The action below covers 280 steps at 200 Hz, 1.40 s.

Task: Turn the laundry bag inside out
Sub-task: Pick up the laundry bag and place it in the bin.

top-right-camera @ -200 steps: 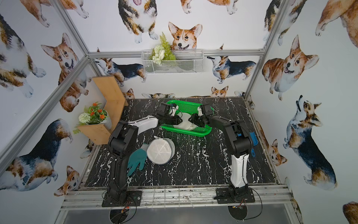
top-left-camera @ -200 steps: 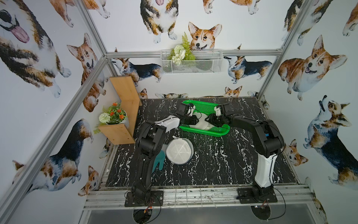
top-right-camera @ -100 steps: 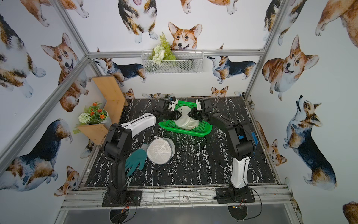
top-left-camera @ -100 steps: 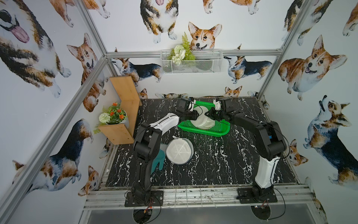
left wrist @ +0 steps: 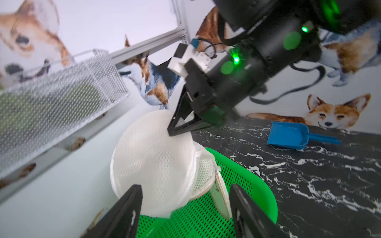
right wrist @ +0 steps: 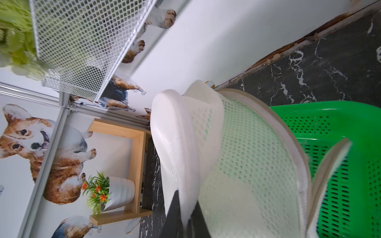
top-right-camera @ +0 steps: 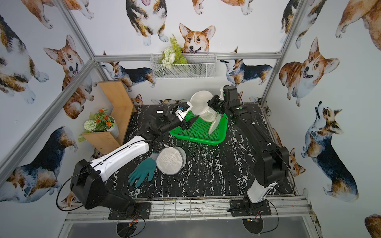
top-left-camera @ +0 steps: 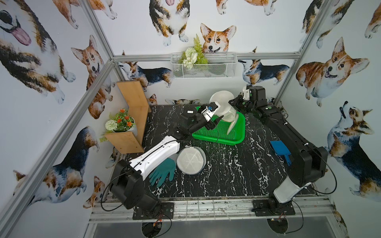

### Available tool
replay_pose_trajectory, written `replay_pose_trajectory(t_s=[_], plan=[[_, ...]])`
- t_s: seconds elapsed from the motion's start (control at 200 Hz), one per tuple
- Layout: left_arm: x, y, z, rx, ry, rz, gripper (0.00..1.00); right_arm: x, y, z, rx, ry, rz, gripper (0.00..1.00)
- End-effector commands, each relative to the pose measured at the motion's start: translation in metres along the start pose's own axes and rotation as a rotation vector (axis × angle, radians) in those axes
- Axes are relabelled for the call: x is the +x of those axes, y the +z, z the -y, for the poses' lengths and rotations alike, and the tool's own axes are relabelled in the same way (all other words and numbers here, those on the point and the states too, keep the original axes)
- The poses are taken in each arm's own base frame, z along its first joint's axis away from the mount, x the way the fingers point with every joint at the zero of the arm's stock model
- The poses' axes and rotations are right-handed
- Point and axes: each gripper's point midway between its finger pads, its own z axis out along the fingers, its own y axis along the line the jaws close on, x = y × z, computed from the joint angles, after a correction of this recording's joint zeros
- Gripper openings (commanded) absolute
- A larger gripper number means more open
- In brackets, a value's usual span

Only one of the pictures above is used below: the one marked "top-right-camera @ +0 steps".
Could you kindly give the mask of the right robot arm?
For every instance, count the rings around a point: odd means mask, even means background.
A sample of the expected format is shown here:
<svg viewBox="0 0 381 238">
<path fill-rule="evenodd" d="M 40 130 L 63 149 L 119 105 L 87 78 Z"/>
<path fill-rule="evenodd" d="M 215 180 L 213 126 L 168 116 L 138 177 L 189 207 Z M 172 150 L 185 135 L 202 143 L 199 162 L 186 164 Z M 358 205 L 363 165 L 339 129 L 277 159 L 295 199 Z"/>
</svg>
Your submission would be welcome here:
<svg viewBox="0 0 381 238">
<path fill-rule="evenodd" d="M 225 114 L 248 139 L 249 145 L 254 150 L 256 163 L 255 180 L 247 191 L 247 200 L 251 204 L 264 201 L 268 191 L 288 176 L 288 150 L 279 147 L 261 128 L 259 122 L 262 116 L 253 108 L 240 103 L 235 87 L 223 86 L 220 96 L 213 96 L 208 101 L 208 106 Z"/>
</svg>

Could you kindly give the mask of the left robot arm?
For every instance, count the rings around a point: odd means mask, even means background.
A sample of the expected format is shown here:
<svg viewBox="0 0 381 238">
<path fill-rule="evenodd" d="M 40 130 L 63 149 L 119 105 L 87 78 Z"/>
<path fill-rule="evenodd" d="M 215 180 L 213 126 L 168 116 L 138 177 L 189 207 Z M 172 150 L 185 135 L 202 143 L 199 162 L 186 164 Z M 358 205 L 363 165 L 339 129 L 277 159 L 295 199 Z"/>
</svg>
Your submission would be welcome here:
<svg viewBox="0 0 381 238">
<path fill-rule="evenodd" d="M 90 162 L 79 161 L 73 172 L 70 190 L 87 210 L 106 207 L 120 212 L 133 212 L 135 201 L 129 195 L 107 188 L 107 179 L 121 167 L 136 157 L 149 151 L 149 143 L 160 136 L 181 127 L 186 130 L 191 123 L 185 117 L 192 110 L 189 101 L 178 104 L 171 113 L 154 111 L 149 117 L 149 124 L 139 135 L 129 142 Z"/>
</svg>

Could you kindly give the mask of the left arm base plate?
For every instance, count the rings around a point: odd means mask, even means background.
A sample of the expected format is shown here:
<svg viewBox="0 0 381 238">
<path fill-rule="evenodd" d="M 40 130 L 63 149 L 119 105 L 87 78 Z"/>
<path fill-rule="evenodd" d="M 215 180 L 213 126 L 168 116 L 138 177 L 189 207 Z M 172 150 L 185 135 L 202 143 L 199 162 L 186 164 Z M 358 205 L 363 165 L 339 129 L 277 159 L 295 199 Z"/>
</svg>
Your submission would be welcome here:
<svg viewBox="0 0 381 238">
<path fill-rule="evenodd" d="M 151 212 L 152 203 L 138 202 L 130 205 L 126 211 L 110 210 L 108 220 L 129 220 L 133 218 L 148 219 Z"/>
</svg>

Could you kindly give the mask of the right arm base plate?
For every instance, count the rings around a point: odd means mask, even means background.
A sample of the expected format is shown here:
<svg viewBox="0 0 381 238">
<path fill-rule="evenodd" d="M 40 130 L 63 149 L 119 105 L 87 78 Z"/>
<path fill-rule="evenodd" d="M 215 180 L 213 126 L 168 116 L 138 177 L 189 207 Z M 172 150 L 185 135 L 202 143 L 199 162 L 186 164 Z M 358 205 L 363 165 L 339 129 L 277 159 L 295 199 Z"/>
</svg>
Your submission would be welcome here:
<svg viewBox="0 0 381 238">
<path fill-rule="evenodd" d="M 227 210 L 233 217 L 271 215 L 271 208 L 267 199 L 259 203 L 251 203 L 248 198 L 231 200 L 230 208 Z"/>
</svg>

